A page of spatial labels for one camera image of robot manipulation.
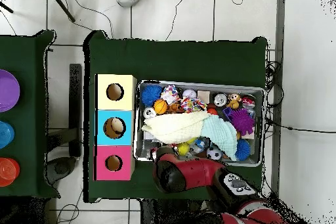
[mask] gray bin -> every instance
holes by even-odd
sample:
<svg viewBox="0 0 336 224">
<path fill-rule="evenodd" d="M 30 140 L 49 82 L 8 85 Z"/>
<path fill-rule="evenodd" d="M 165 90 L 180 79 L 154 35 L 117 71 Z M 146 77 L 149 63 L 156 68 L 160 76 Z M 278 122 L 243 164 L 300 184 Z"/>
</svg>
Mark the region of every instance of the gray bin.
<svg viewBox="0 0 336 224">
<path fill-rule="evenodd" d="M 166 87 L 167 85 L 174 84 L 175 87 L 185 89 L 193 89 L 195 91 L 210 91 L 210 103 L 213 103 L 213 95 L 217 93 L 224 93 L 226 95 L 232 93 L 240 93 L 242 95 L 253 95 L 255 97 L 255 138 L 247 139 L 251 146 L 251 155 L 248 159 L 244 161 L 232 161 L 224 160 L 224 163 L 230 164 L 231 166 L 245 166 L 254 167 L 261 163 L 263 156 L 263 135 L 264 135 L 264 117 L 266 110 L 266 99 L 265 92 L 262 88 L 256 87 L 240 87 L 240 86 L 226 86 L 226 85 L 214 85 L 214 84 L 199 84 L 199 83 L 184 83 L 184 82 L 173 82 L 173 81 L 146 81 L 143 80 L 138 83 L 136 92 L 136 114 L 135 114 L 135 139 L 134 139 L 134 156 L 137 160 L 148 161 L 149 150 L 143 147 L 143 131 L 141 130 L 144 125 L 144 117 L 142 113 L 144 112 L 144 104 L 140 99 L 143 89 L 147 85 L 160 85 Z"/>
</svg>

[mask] blue bowl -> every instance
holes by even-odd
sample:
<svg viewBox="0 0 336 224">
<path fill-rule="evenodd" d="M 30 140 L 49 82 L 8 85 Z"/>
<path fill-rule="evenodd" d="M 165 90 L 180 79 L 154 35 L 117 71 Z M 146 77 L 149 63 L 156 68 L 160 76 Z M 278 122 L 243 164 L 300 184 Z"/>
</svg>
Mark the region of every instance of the blue bowl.
<svg viewBox="0 0 336 224">
<path fill-rule="evenodd" d="M 14 139 L 14 129 L 9 123 L 0 121 L 0 148 L 5 148 Z"/>
</svg>

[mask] purple spiky ball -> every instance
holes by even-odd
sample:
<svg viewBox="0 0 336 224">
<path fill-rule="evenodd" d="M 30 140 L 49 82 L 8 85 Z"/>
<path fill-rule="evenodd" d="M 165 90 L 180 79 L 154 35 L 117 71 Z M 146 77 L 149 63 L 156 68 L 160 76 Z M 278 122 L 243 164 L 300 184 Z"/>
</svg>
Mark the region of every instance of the purple spiky ball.
<svg viewBox="0 0 336 224">
<path fill-rule="evenodd" d="M 241 136 L 252 134 L 255 121 L 249 116 L 246 109 L 232 111 L 232 125 L 240 132 Z"/>
</svg>

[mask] shape sorter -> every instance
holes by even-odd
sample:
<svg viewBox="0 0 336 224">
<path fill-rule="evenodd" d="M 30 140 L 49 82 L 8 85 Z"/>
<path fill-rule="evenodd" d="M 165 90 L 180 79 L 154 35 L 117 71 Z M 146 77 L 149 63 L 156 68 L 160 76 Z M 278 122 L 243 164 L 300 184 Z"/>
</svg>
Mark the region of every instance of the shape sorter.
<svg viewBox="0 0 336 224">
<path fill-rule="evenodd" d="M 97 181 L 129 181 L 135 168 L 133 135 L 137 80 L 131 75 L 96 75 Z"/>
</svg>

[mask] green table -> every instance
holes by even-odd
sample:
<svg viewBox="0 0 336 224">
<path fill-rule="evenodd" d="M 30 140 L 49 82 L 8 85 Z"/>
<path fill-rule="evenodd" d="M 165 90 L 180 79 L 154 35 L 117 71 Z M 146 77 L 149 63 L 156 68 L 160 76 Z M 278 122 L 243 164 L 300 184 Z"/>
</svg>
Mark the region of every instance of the green table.
<svg viewBox="0 0 336 224">
<path fill-rule="evenodd" d="M 56 197 L 58 193 L 44 178 L 46 138 L 45 51 L 54 39 L 53 31 L 33 37 L 0 36 L 0 68 L 13 74 L 20 84 L 20 99 L 0 120 L 15 131 L 13 142 L 0 150 L 1 157 L 14 158 L 20 175 L 0 196 Z"/>
<path fill-rule="evenodd" d="M 267 41 L 181 42 L 109 39 L 93 31 L 84 42 L 85 52 L 85 200 L 96 198 L 182 198 L 208 199 L 205 188 L 163 194 L 156 189 L 151 162 L 136 161 L 130 181 L 93 181 L 95 117 L 95 74 L 132 74 L 138 81 L 156 79 L 193 83 L 214 83 L 265 87 L 265 50 Z M 258 189 L 263 164 L 255 168 L 229 166 Z"/>
</svg>

